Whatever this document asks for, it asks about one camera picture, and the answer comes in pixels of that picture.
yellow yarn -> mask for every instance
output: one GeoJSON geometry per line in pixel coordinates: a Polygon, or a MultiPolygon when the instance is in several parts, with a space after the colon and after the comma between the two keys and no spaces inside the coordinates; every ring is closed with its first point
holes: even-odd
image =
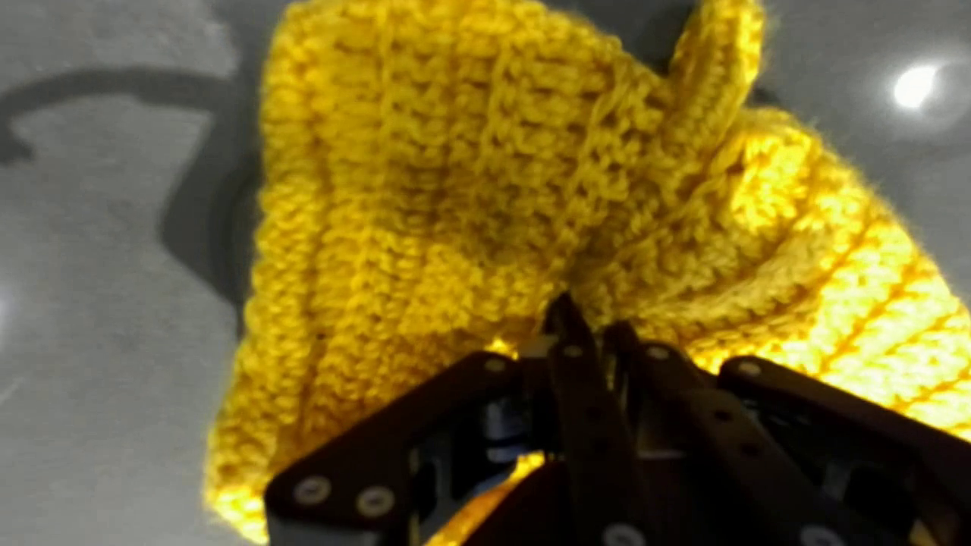
{"type": "Polygon", "coordinates": [[[264,75],[257,265],[207,503],[267,481],[563,289],[715,369],[756,353],[971,441],[968,312],[869,181],[746,110],[756,0],[670,70],[536,0],[311,0],[264,75]]]}

yellow crochet fabric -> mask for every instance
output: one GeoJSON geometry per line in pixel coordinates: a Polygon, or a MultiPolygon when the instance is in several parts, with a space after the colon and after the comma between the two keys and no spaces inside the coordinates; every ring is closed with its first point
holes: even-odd
{"type": "Polygon", "coordinates": [[[257,265],[207,503],[267,481],[575,290],[697,364],[756,353],[971,441],[971,323],[861,172],[746,110],[756,0],[667,73],[536,0],[311,0],[264,78],[257,265]]]}

black plastic part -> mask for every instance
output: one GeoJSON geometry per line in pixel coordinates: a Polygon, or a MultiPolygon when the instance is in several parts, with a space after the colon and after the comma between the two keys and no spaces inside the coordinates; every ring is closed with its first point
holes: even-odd
{"type": "Polygon", "coordinates": [[[844,543],[900,543],[823,498],[801,466],[751,418],[746,408],[735,396],[703,384],[695,369],[678,350],[645,343],[633,384],[658,389],[670,415],[690,431],[692,452],[702,452],[730,483],[753,532],[759,532],[759,543],[801,546],[803,534],[817,527],[844,543]]]}
{"type": "Polygon", "coordinates": [[[897,546],[921,519],[971,546],[971,446],[759,359],[719,375],[558,299],[544,350],[469,354],[267,488],[274,546],[415,546],[449,509],[545,452],[469,546],[897,546]],[[296,502],[303,481],[326,502],[296,502]],[[394,503],[365,517],[383,486],[394,503]]]}
{"type": "Polygon", "coordinates": [[[488,441],[479,427],[479,409],[488,401],[522,396],[522,381],[524,368],[511,359],[488,353],[469,354],[326,450],[292,464],[264,495],[269,543],[311,546],[308,534],[326,534],[326,543],[418,543],[422,514],[457,503],[478,483],[511,469],[511,464],[486,457],[488,441]],[[427,436],[443,436],[438,450],[430,450],[441,455],[438,469],[427,466],[425,457],[430,455],[422,452],[427,436]],[[301,503],[296,486],[313,477],[329,481],[331,495],[318,503],[301,503]],[[367,488],[391,491],[394,503],[383,517],[365,517],[357,495],[367,488]]]}
{"type": "Polygon", "coordinates": [[[762,359],[726,361],[719,384],[775,404],[779,413],[803,415],[829,436],[869,442],[870,455],[906,477],[916,517],[934,541],[971,546],[968,442],[762,359]]]}

